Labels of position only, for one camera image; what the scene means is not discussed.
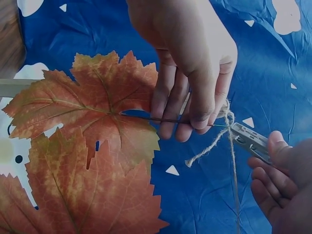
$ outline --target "orange leaf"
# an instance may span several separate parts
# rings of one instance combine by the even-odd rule
[[[26,164],[35,210],[18,179],[0,176],[0,227],[21,233],[153,234],[168,223],[158,219],[160,196],[153,196],[144,161],[127,175],[104,142],[89,170],[80,128],[31,142]]]
[[[16,128],[10,137],[35,138],[59,123],[71,134],[80,126],[89,148],[87,167],[96,142],[108,140],[111,155],[125,172],[143,159],[150,172],[154,150],[159,150],[155,129],[146,120],[118,114],[150,111],[156,67],[143,67],[132,52],[118,61],[115,52],[94,58],[77,54],[71,69],[76,82],[63,72],[44,71],[44,80],[16,95],[3,109],[14,118]]]

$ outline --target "string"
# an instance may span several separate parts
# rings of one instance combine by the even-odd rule
[[[206,149],[204,149],[202,152],[200,152],[198,155],[195,155],[194,157],[192,157],[189,160],[185,161],[185,164],[188,167],[191,167],[192,164],[194,163],[195,160],[199,159],[200,157],[202,157],[203,155],[209,153],[211,151],[211,149],[217,145],[217,143],[219,142],[219,140],[221,139],[221,137],[228,132],[229,133],[229,142],[230,142],[230,149],[231,149],[231,156],[232,156],[232,162],[233,162],[233,173],[234,173],[234,185],[235,185],[235,194],[234,194],[234,198],[235,198],[235,207],[236,207],[236,219],[237,219],[237,234],[240,233],[240,226],[239,226],[239,213],[240,213],[240,209],[239,209],[239,196],[238,196],[238,182],[237,182],[237,173],[236,173],[236,161],[235,161],[235,153],[234,153],[234,144],[233,144],[233,134],[230,130],[231,126],[234,124],[234,120],[235,120],[235,115],[234,113],[230,110],[230,104],[229,101],[226,100],[227,102],[227,108],[224,110],[224,120],[225,120],[225,124],[226,127],[225,129],[221,130],[221,132],[217,135],[217,137],[214,139],[214,141],[211,143],[210,146],[208,146]]]

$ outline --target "wooden table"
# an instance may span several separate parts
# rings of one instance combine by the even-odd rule
[[[0,0],[0,79],[12,79],[25,55],[17,1]]]

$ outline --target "person's left hand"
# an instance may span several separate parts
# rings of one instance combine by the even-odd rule
[[[274,166],[251,157],[251,190],[273,234],[312,233],[312,139],[289,146],[280,132],[268,139]]]

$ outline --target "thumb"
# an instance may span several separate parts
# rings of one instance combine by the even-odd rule
[[[291,146],[289,146],[283,135],[279,131],[273,131],[268,140],[269,155],[276,167],[289,170],[289,162],[291,157]]]

